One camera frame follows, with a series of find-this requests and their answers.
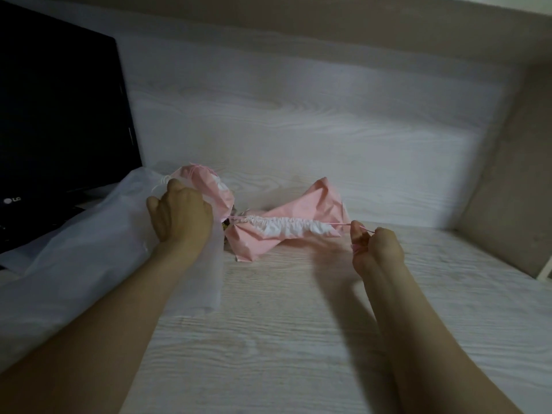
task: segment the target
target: wooden desk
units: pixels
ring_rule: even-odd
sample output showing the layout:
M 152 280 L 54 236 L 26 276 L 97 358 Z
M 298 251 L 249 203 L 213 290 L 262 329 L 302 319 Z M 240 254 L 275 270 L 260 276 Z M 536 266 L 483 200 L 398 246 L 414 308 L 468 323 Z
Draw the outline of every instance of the wooden desk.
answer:
M 450 232 L 395 228 L 407 264 L 462 347 L 525 413 L 552 406 L 552 287 Z M 400 412 L 346 241 L 226 255 L 221 308 L 162 319 L 122 410 Z

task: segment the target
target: person's right hand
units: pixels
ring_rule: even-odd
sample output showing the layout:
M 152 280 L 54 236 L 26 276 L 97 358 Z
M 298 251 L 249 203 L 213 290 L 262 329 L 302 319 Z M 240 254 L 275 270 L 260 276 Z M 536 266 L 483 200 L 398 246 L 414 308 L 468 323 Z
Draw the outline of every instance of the person's right hand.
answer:
M 146 205 L 163 254 L 195 261 L 211 235 L 213 223 L 211 205 L 203 201 L 202 194 L 171 179 L 161 200 L 150 196 Z
M 350 224 L 350 240 L 356 246 L 353 267 L 361 277 L 377 267 L 404 263 L 405 253 L 395 232 L 377 228 L 375 234 L 370 235 L 361 228 L 363 226 L 358 221 Z

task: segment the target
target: black object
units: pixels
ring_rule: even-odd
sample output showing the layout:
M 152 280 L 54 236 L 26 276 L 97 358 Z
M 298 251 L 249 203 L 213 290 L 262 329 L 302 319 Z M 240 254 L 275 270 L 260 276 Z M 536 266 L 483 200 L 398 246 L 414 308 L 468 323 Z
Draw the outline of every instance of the black object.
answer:
M 0 41 L 2 252 L 142 164 L 114 38 L 0 1 Z

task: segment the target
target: computer monitor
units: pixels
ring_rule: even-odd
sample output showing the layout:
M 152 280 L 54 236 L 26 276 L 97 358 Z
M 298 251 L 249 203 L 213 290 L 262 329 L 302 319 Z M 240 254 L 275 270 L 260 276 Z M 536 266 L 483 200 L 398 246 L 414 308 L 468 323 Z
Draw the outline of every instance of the computer monitor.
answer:
M 120 181 L 141 160 L 114 38 L 3 1 L 0 34 L 5 230 L 7 220 L 17 226 L 33 209 L 48 218 L 44 209 L 71 205 L 74 192 Z

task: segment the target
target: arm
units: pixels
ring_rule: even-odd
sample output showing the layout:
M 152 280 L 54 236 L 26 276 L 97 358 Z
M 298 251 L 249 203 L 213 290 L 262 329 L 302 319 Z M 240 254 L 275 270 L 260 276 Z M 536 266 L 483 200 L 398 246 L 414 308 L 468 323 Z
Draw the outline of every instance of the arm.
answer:
M 0 375 L 4 412 L 117 413 L 157 320 L 209 238 L 212 209 L 170 180 L 147 207 L 160 244 L 116 289 Z
M 447 330 L 405 266 L 395 233 L 378 228 L 370 236 L 354 221 L 351 240 L 360 247 L 353 266 L 364 282 L 405 411 L 521 413 Z

